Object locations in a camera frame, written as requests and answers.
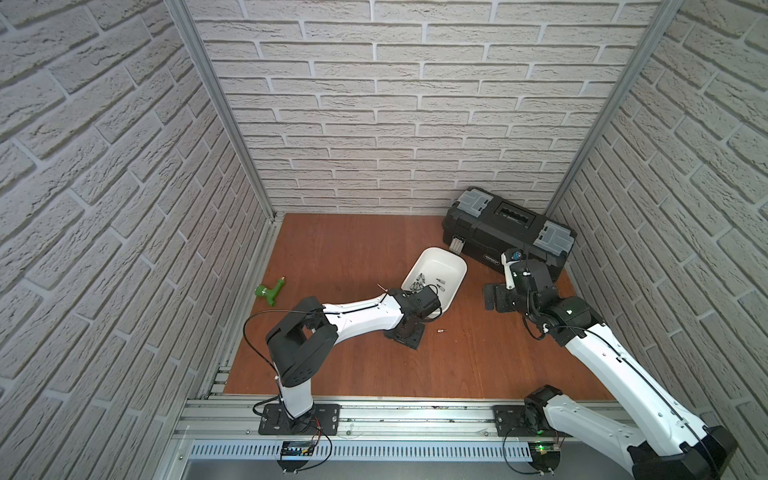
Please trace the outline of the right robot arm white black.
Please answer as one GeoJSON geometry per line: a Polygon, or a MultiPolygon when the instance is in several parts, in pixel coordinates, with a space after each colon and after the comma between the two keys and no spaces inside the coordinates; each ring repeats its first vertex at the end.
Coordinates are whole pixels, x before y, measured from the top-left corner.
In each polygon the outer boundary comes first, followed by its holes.
{"type": "Polygon", "coordinates": [[[595,308],[562,297],[548,267],[522,251],[502,253],[505,281],[484,288],[486,307],[517,311],[536,340],[552,338],[585,365],[631,417],[626,425],[545,385],[524,400],[518,425],[564,433],[601,452],[636,479],[719,479],[738,448],[725,427],[709,426],[678,402],[628,352],[595,308]]]}

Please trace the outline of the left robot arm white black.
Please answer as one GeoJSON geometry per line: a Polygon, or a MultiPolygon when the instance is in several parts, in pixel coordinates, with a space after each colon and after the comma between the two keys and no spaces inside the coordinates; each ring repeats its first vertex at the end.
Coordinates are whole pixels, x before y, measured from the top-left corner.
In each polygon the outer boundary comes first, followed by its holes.
{"type": "Polygon", "coordinates": [[[302,418],[313,409],[311,379],[337,344],[376,331],[405,336],[441,313],[433,287],[417,291],[393,288],[347,304],[303,299],[266,336],[279,399],[287,415],[302,418]]]}

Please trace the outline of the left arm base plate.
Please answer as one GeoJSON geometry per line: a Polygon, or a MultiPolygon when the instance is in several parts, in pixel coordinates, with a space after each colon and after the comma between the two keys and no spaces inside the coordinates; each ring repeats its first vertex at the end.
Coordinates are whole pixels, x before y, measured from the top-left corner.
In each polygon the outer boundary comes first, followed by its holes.
{"type": "Polygon", "coordinates": [[[258,433],[263,436],[295,436],[324,434],[329,437],[338,432],[341,406],[334,403],[315,403],[300,417],[291,417],[278,403],[266,404],[261,410],[258,433]]]}

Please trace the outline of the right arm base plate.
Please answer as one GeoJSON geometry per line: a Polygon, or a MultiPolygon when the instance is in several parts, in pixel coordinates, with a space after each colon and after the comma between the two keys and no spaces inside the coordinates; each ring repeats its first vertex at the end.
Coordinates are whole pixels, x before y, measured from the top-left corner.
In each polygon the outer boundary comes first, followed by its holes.
{"type": "Polygon", "coordinates": [[[525,405],[502,404],[492,407],[498,437],[567,438],[568,434],[554,430],[542,413],[525,405]]]}

